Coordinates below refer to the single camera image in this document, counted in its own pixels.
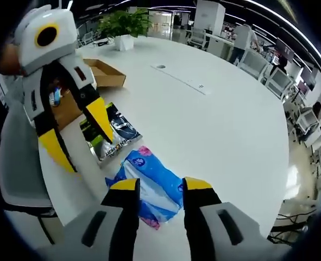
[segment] potted plant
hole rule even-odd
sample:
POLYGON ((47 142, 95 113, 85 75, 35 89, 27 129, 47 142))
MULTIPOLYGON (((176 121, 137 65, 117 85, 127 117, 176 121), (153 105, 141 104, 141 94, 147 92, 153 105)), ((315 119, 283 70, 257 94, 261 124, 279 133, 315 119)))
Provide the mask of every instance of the potted plant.
POLYGON ((117 50, 126 51, 134 47, 133 37, 146 35, 150 25, 146 10, 137 10, 133 14, 116 11, 100 20, 98 30, 107 37, 115 39, 117 50))

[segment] black circle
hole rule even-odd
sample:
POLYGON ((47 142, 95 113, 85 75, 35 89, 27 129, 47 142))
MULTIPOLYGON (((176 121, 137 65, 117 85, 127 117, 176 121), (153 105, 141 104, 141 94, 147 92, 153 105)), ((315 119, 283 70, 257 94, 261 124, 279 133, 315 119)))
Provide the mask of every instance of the black circle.
POLYGON ((37 44, 42 47, 51 44, 54 41, 56 34, 57 32, 55 27, 47 27, 43 29, 37 37, 37 44))

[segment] white round table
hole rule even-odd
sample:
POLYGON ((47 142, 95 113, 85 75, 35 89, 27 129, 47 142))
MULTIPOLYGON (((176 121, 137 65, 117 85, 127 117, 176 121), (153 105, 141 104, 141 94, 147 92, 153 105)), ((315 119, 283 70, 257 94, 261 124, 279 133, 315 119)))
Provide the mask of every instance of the white round table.
MULTIPOLYGON (((106 88, 101 95, 114 102, 165 167, 179 177, 209 182, 223 202, 244 211, 268 235, 287 181, 288 135, 280 100, 225 60, 168 40, 139 37, 126 52, 113 46, 85 46, 78 52, 127 75, 124 88, 106 88), (172 76, 156 65, 165 65, 172 76), (202 84, 206 95, 188 83, 202 84)), ((61 132, 73 161, 79 161, 79 174, 60 170, 40 147, 49 196, 64 225, 101 201, 107 191, 104 177, 116 174, 128 153, 100 170, 82 139, 82 119, 61 132)), ((158 231, 140 221, 134 260, 190 260, 183 218, 181 210, 158 231)))

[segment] brown cardboard box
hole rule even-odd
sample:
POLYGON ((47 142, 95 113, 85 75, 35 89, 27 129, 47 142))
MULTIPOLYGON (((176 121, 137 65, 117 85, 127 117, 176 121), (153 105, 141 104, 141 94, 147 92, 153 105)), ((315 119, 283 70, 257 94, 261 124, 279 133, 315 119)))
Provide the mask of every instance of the brown cardboard box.
MULTIPOLYGON (((84 59, 84 62, 93 71, 97 87, 123 86, 126 75, 100 60, 84 59)), ((61 95, 60 104, 52 107, 60 131, 82 114, 69 90, 61 89, 61 95)))
POLYGON ((84 59, 84 62, 93 71, 97 87, 123 86, 125 74, 97 59, 84 59))

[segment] blue plastic bag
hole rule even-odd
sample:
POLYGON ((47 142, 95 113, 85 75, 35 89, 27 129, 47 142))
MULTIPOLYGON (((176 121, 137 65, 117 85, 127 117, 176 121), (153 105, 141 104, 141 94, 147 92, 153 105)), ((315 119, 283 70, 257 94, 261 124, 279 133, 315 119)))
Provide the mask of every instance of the blue plastic bag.
POLYGON ((108 187, 128 178, 140 179, 141 208, 139 217, 159 229, 183 206, 182 180, 165 168, 145 146, 131 151, 114 179, 105 178, 108 187))

